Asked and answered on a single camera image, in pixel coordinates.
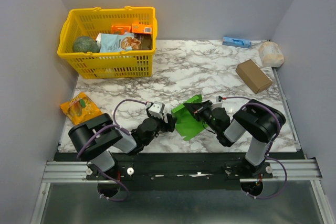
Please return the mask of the green paper box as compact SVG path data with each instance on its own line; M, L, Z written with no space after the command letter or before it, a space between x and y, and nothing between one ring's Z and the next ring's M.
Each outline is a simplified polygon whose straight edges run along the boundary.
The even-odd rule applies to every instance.
M201 103L202 99L201 94L195 95L171 110L173 117L177 119L175 129L184 141L191 140L204 130L202 123L192 117L184 103Z

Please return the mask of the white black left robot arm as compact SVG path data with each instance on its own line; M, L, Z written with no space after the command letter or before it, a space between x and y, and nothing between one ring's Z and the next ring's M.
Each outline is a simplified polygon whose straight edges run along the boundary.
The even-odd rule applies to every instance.
M112 179L116 175L117 161L108 148L113 146L127 155L135 155L160 132L173 132L176 121L171 114L167 114L166 119L149 115L136 129L126 133L105 113L74 126L68 135L77 151L77 159L91 162L104 179Z

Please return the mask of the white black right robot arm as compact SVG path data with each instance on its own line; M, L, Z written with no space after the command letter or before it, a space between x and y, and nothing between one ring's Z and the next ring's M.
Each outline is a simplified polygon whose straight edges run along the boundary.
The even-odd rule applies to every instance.
M191 116L207 126L216 134L224 147L231 147L245 132L251 142L241 164L242 173L249 178L259 174L272 143L286 122L278 110L255 99L244 104L231 119L224 108L213 108L211 101L184 103Z

